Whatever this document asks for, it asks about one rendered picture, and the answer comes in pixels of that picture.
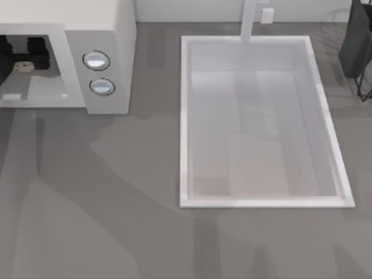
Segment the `pale grey rounded box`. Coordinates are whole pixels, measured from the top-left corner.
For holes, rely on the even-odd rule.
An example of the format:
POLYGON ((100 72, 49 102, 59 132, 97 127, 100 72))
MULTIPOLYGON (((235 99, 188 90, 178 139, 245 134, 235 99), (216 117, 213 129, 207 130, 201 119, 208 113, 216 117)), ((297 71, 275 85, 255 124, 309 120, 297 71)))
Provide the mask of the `pale grey rounded box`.
POLYGON ((19 73, 29 73, 34 70, 34 64, 33 62, 29 61, 16 62, 14 65, 14 70, 19 73))

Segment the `large round microwave knob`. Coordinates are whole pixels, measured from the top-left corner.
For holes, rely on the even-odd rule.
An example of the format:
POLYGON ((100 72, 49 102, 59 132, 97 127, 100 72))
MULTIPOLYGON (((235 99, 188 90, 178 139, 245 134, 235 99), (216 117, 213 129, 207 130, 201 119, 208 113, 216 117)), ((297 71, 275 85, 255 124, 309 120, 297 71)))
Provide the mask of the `large round microwave knob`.
POLYGON ((83 64, 90 70, 103 71, 110 66, 110 58, 102 51, 94 50, 85 53, 82 57, 83 64))

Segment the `small round microwave knob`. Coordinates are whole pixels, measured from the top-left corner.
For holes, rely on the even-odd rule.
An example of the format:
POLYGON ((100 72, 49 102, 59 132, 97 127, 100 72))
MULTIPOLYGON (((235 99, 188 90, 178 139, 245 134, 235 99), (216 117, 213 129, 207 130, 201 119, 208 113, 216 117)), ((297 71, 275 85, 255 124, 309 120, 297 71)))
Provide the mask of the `small round microwave knob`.
POLYGON ((96 95, 108 96, 115 92, 115 85, 112 81, 106 78, 98 78, 90 81, 90 90, 96 95))

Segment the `pale microwave oven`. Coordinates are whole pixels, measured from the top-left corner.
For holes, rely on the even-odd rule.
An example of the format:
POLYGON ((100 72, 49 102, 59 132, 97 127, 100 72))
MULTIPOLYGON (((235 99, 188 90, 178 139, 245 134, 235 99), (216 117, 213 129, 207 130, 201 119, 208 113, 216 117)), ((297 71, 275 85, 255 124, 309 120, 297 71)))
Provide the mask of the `pale microwave oven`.
POLYGON ((129 110, 136 46, 133 0, 0 0, 0 35, 8 53, 29 53, 28 37, 42 37, 48 70, 13 70, 0 85, 0 108, 84 108, 91 115, 124 115, 129 110), (110 66, 93 71, 82 57, 94 50, 110 66), (90 81, 115 85, 108 96, 90 90, 90 81))

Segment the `tall white tap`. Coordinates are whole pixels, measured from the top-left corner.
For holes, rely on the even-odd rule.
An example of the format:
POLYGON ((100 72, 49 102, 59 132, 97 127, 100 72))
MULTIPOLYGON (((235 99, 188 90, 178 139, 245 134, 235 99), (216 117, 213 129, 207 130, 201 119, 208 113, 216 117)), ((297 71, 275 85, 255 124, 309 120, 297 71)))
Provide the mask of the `tall white tap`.
POLYGON ((260 0, 244 0, 240 39, 245 44, 250 41, 257 4, 260 0))

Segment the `small white box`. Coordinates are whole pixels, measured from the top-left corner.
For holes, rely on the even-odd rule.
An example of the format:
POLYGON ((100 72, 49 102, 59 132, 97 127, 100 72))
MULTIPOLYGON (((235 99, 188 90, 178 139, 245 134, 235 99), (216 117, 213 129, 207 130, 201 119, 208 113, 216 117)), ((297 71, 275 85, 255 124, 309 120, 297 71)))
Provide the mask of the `small white box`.
POLYGON ((274 8, 263 8, 261 12, 261 24, 271 24, 274 22, 274 8))

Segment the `white sink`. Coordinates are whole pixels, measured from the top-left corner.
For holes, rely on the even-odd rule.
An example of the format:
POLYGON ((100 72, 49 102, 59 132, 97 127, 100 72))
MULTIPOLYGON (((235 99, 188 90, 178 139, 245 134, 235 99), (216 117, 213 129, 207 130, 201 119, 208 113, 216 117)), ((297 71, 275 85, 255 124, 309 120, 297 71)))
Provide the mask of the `white sink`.
POLYGON ((181 208, 353 208, 306 35, 183 36, 181 208))

